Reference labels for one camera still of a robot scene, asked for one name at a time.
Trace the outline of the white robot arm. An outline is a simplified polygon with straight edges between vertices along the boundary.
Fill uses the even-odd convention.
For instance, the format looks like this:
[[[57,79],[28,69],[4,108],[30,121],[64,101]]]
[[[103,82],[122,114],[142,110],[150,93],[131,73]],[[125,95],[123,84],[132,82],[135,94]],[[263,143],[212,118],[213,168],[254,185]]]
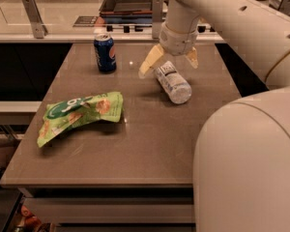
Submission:
[[[204,18],[266,85],[200,131],[197,232],[290,232],[290,17],[255,0],[169,0],[156,54],[184,55]]]

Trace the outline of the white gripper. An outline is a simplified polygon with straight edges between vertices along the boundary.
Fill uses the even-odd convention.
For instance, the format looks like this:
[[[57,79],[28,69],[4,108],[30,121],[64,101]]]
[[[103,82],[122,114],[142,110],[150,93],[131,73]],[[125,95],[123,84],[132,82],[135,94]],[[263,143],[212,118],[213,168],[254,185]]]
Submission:
[[[164,55],[164,51],[171,55],[185,55],[191,66],[194,69],[198,68],[197,51],[194,48],[197,33],[193,31],[191,33],[176,33],[169,29],[164,22],[161,25],[159,33],[159,43],[154,45],[149,51],[145,60],[141,64],[138,75],[140,78],[144,78],[146,74],[151,70],[157,61]]]

